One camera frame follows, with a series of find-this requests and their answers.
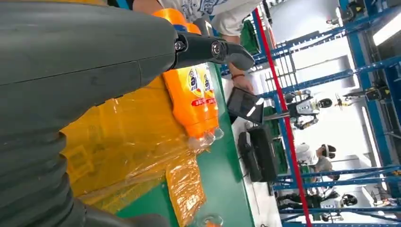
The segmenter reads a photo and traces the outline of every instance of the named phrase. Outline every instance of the black tablet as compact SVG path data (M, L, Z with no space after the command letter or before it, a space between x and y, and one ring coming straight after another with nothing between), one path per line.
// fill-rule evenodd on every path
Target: black tablet
M231 115L242 117L255 124L263 124L264 99L234 87L227 102Z

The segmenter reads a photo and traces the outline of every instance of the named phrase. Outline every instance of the white shirt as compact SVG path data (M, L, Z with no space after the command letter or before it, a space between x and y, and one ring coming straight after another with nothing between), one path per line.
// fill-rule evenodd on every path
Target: white shirt
M319 161L316 151L311 149L307 144L297 145L295 147L296 159L298 162L309 165L316 165Z
M188 22L214 16L211 25L223 35L239 36L243 20L262 0L158 0L163 8L179 10Z

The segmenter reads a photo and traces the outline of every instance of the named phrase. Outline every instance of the green crate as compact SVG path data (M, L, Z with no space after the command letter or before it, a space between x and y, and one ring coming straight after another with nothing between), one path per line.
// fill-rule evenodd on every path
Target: green crate
M273 140L273 149L274 153L276 154L276 159L277 159L276 161L279 165L279 174L287 174L288 171L287 158L281 139Z
M276 113L276 108L272 106L267 106L263 109L263 116L270 116L275 113ZM270 128L271 136L273 138L280 136L279 121L277 119L271 121L265 121L263 122L263 124L267 125Z
M312 172L312 170L309 166L300 166L299 171L301 172L301 174L308 174L308 173ZM311 183L312 178L311 177L302 178L302 181L304 183Z
M244 27L241 31L241 45L252 55L261 52L255 29L249 20L244 21Z

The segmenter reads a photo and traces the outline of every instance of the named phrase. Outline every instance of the red wristband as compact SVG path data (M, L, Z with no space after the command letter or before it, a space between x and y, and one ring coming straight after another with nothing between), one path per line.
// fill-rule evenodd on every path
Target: red wristband
M237 75L233 75L232 77L231 77L231 79L235 79L235 78L237 78L237 77L244 77L245 75L244 74L237 74Z

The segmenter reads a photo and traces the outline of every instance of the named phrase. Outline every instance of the metal screw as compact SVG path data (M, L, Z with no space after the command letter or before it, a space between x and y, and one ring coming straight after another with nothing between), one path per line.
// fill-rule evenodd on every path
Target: metal screw
M185 44L181 41L178 41L174 44L175 50L180 51L185 48Z
M212 43L212 54L219 54L220 53L220 43L214 42Z

